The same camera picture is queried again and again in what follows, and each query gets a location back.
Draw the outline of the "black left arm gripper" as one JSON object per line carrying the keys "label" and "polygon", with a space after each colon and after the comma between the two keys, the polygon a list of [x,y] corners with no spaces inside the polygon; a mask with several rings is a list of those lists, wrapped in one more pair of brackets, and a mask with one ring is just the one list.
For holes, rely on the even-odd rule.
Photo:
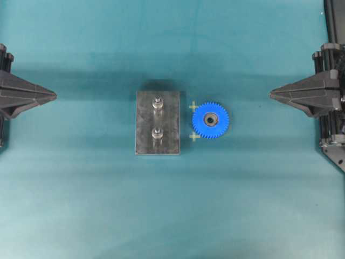
{"label": "black left arm gripper", "polygon": [[1,96],[4,96],[1,97],[1,147],[4,146],[5,118],[14,119],[20,113],[54,101],[57,97],[51,90],[10,74],[13,61],[14,56],[1,44]]}

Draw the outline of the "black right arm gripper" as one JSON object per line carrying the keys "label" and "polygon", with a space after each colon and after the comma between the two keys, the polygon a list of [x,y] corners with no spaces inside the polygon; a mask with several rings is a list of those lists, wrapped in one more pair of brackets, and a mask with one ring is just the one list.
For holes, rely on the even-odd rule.
{"label": "black right arm gripper", "polygon": [[270,98],[319,117],[321,147],[344,146],[344,45],[325,43],[312,59],[315,75],[273,89]]}

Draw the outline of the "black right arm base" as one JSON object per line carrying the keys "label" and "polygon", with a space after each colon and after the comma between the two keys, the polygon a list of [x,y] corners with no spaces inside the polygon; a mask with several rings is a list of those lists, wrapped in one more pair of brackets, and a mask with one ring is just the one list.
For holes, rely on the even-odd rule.
{"label": "black right arm base", "polygon": [[338,70],[342,110],[329,112],[320,120],[328,131],[328,145],[323,154],[344,171],[344,1],[324,1],[328,43],[321,49],[325,70]]}

